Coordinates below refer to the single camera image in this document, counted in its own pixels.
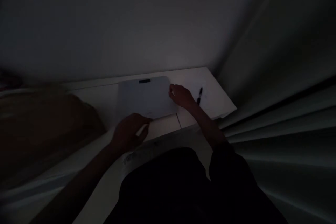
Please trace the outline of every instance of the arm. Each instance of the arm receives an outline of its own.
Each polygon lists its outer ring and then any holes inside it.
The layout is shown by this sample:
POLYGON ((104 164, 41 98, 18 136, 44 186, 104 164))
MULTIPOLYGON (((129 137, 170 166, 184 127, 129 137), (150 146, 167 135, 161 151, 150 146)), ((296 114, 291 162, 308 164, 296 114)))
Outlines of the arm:
POLYGON ((218 195, 228 200, 233 213, 230 223, 287 223, 270 199, 258 187, 245 159, 236 154, 224 134, 198 106, 188 89, 170 85, 169 96, 196 119, 213 149, 209 175, 218 195))
POLYGON ((112 141, 81 170, 31 223, 72 223, 80 213, 107 169, 125 152, 140 145, 148 134, 151 119, 139 114, 124 118, 112 141), (137 131, 148 124, 140 134, 137 131))
POLYGON ((188 112, 195 118, 212 150, 215 150, 221 143, 227 142, 217 124, 211 120, 203 109, 201 109, 195 102, 188 89, 180 85, 171 84, 169 88, 169 96, 177 105, 188 110, 188 112))

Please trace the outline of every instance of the grey curtain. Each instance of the grey curtain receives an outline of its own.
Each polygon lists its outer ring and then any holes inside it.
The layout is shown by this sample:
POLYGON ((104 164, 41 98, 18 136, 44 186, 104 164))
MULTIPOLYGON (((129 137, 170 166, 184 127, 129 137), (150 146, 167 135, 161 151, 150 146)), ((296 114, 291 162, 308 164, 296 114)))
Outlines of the grey curtain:
POLYGON ((335 0, 265 0, 217 80, 218 120, 289 223, 336 223, 335 0))

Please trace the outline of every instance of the right hand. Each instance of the right hand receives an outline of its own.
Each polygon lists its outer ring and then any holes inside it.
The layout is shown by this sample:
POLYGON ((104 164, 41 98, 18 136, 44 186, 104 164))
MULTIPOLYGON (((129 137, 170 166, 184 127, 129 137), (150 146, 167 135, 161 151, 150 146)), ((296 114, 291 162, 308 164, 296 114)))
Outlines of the right hand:
POLYGON ((188 110, 197 105, 190 91, 181 85, 170 84, 169 97, 179 106, 188 110))

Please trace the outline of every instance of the pen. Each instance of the pen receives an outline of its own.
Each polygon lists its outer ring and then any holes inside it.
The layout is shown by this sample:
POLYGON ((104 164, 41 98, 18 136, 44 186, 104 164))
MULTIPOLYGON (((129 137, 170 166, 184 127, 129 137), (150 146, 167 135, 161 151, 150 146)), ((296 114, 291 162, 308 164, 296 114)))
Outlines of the pen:
POLYGON ((201 102, 201 95, 202 95, 203 87, 199 90, 198 98, 197 98, 197 104, 200 105, 201 102))

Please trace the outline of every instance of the left hand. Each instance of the left hand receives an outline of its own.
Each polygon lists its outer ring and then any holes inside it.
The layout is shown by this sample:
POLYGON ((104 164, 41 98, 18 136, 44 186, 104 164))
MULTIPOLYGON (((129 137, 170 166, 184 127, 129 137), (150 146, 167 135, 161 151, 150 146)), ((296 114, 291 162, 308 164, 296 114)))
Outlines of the left hand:
POLYGON ((120 123, 118 123, 115 129, 110 143, 112 149, 121 152, 121 154, 135 149, 148 135, 148 127, 151 121, 152 119, 143 117, 142 115, 136 113, 125 117, 120 123), (144 124, 148 125, 142 130, 140 136, 137 136, 137 131, 144 124))
POLYGON ((179 106, 190 110, 193 106, 198 106, 190 91, 181 85, 170 84, 169 97, 179 106))

